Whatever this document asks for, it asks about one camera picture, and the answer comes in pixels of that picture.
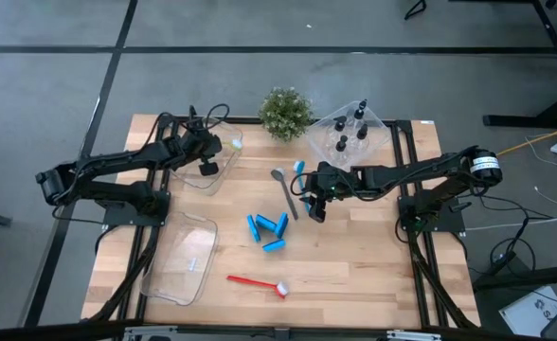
desk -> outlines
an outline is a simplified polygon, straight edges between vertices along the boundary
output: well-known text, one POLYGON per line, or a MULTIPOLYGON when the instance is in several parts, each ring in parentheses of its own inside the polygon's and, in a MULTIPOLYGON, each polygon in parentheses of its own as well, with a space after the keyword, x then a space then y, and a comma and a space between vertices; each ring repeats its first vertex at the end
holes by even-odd
MULTIPOLYGON (((141 147, 154 119, 153 115, 134 115, 126 149, 141 147)), ((289 211, 280 184, 272 179, 270 170, 291 170, 294 161, 303 159, 306 171, 312 171, 317 161, 303 138, 286 145, 273 140, 260 125, 238 127, 243 131, 243 153, 214 196, 201 195, 172 178, 169 183, 172 213, 166 226, 171 226, 177 210, 204 216, 218 226, 218 247, 203 292, 187 307, 148 299, 145 321, 178 325, 419 328, 408 247, 394 236, 399 191, 393 190, 371 203, 356 199, 330 203, 324 224, 308 218, 303 204, 296 202, 300 218, 290 219, 283 237, 287 246, 266 254, 259 243, 253 242, 246 216, 261 213, 276 219, 281 212, 289 211), (270 282, 284 280, 290 294, 282 300, 272 292, 228 281, 227 275, 270 282)), ((434 123, 413 121, 412 127, 418 158, 440 155, 434 123)), ((402 140, 406 154, 404 136, 402 140)), ((392 142, 388 141, 367 163, 395 166, 392 142)), ((289 181, 293 176, 288 171, 289 181)), ((120 174, 117 181, 129 184, 145 177, 143 170, 130 171, 120 174)), ((439 182, 430 181, 424 187, 431 188, 439 182)), ((100 243, 82 317, 96 313, 123 280, 134 230, 133 226, 119 227, 100 243)), ((450 234, 435 233, 434 237, 441 282, 468 318, 478 324, 461 246, 450 234)), ((128 317, 135 316, 138 292, 139 282, 132 290, 128 317)), ((431 321, 436 324, 430 289, 426 289, 426 299, 431 321)))

red handle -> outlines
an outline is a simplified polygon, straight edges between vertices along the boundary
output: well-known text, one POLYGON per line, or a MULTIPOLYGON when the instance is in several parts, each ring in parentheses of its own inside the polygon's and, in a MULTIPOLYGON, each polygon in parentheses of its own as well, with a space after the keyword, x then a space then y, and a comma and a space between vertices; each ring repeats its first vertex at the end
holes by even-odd
POLYGON ((232 275, 228 276, 226 279, 238 281, 239 283, 244 283, 244 284, 253 284, 253 285, 265 286, 265 287, 270 287, 270 288, 275 288, 276 287, 275 284, 264 283, 264 282, 260 282, 260 281, 256 281, 256 280, 248 279, 248 278, 240 278, 240 277, 236 277, 236 276, 232 276, 232 275))

red toothbrush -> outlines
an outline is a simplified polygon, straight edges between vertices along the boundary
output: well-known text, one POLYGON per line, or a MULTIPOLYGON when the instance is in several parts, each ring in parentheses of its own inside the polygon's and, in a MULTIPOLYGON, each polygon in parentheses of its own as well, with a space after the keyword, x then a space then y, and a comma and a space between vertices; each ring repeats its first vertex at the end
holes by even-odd
POLYGON ((232 275, 228 276, 226 279, 233 280, 233 281, 238 281, 239 283, 244 283, 244 284, 251 284, 251 285, 258 285, 258 286, 273 288, 275 290, 275 293, 277 293, 277 295, 280 298, 285 298, 287 296, 287 294, 289 294, 289 289, 287 288, 287 284, 285 284, 282 281, 280 281, 278 284, 272 284, 272 283, 264 283, 264 282, 260 282, 260 281, 256 281, 256 280, 248 279, 248 278, 240 278, 240 277, 236 277, 236 276, 232 276, 232 275))

black cap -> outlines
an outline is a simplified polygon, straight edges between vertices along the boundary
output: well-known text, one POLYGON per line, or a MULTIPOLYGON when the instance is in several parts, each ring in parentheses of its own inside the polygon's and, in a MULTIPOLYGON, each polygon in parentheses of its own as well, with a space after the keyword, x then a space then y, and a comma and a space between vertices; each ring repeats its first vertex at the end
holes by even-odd
POLYGON ((365 139, 365 137, 367 137, 367 123, 363 124, 358 133, 356 133, 356 138, 358 139, 365 139))
POLYGON ((344 130, 344 127, 346 127, 346 117, 341 116, 341 117, 336 117, 333 120, 335 121, 335 130, 338 132, 341 132, 344 130))
POLYGON ((346 141, 348 141, 348 137, 346 135, 342 135, 342 137, 339 138, 339 142, 335 145, 335 149, 338 152, 343 152, 346 149, 346 141))
POLYGON ((363 115, 365 114, 365 108, 367 108, 367 100, 363 99, 360 103, 358 103, 358 109, 354 112, 354 118, 363 118, 363 115))

blue block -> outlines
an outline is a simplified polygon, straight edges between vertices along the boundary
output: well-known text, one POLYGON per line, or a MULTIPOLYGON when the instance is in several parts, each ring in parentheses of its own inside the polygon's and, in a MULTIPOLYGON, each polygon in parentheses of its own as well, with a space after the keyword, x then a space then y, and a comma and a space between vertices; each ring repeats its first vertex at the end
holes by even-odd
POLYGON ((251 214, 247 216, 247 221, 249 222, 249 230, 253 235, 253 240, 256 242, 260 242, 260 232, 258 232, 258 227, 253 223, 253 217, 251 214))
POLYGON ((270 221, 269 219, 266 219, 264 217, 262 217, 260 214, 258 214, 256 216, 256 224, 259 227, 263 227, 269 231, 275 232, 275 230, 277 229, 277 225, 274 224, 272 221, 270 221))
POLYGON ((278 240, 278 241, 266 244, 262 248, 266 252, 272 252, 272 251, 276 251, 276 250, 279 250, 279 249, 285 247, 286 244, 287 243, 284 240, 278 240))
POLYGON ((287 213, 282 213, 280 215, 280 219, 278 220, 277 227, 275 228, 275 234, 279 239, 281 239, 283 233, 285 233, 287 223, 289 223, 289 217, 287 216, 287 213))

